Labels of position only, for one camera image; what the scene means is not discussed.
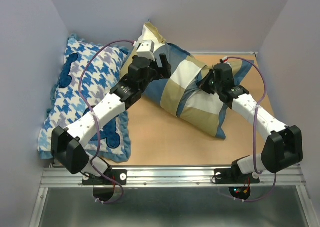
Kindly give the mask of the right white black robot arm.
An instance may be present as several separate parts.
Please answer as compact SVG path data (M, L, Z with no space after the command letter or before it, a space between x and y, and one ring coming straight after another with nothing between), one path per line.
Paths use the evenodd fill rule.
M233 181L242 182L254 172L276 174L303 160L301 129L274 118L261 107L260 102L254 100L245 87L237 85L232 67L226 60L215 65L198 83L198 87L208 94L217 94L220 101L252 124L254 138L260 134L265 140L260 154L254 150L252 155L231 164L226 176Z

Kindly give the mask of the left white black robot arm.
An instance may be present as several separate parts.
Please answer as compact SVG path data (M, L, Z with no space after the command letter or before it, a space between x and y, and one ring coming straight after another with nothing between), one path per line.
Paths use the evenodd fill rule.
M100 128L127 111L139 101L153 81L169 79L171 65L165 54L160 54L161 66L155 60L135 55L128 73L110 90L92 111L65 128L57 126L51 134L51 154L71 174L78 174L92 164L94 159L84 147Z

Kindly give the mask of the blue tan white patchwork pillow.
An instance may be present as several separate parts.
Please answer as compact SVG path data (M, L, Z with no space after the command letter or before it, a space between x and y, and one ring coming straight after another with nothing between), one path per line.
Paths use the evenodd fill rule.
M228 106L220 101L217 94L208 94L197 85L211 67L177 45L166 42L151 22L143 25L137 43L143 41L153 41L154 57L165 54L171 65L171 78L152 81L144 96L202 132L224 140L226 134L222 126Z

